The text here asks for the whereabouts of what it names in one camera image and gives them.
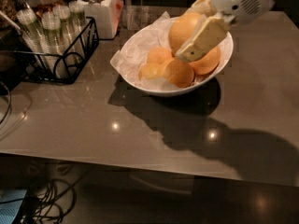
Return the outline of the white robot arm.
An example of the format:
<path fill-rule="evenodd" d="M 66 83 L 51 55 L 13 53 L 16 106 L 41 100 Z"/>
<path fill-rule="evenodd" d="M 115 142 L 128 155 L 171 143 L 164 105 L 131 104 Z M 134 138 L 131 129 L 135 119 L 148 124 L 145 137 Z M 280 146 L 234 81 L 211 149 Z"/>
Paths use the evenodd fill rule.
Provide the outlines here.
<path fill-rule="evenodd" d="M 184 62 L 203 58 L 220 44 L 234 25 L 249 23 L 269 11 L 277 0 L 196 0 L 187 13 L 201 19 L 190 38 L 175 52 Z"/>

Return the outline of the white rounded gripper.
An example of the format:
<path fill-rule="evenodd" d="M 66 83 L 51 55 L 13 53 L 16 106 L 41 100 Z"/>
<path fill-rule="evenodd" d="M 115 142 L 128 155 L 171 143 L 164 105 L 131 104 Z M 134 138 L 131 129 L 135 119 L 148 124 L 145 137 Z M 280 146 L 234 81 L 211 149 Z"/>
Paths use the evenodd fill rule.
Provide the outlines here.
<path fill-rule="evenodd" d="M 274 0 L 196 0 L 187 13 L 204 15 L 175 56 L 184 62 L 203 58 L 226 38 L 229 24 L 249 23 L 269 11 L 273 5 Z M 218 14 L 212 16 L 215 8 Z"/>

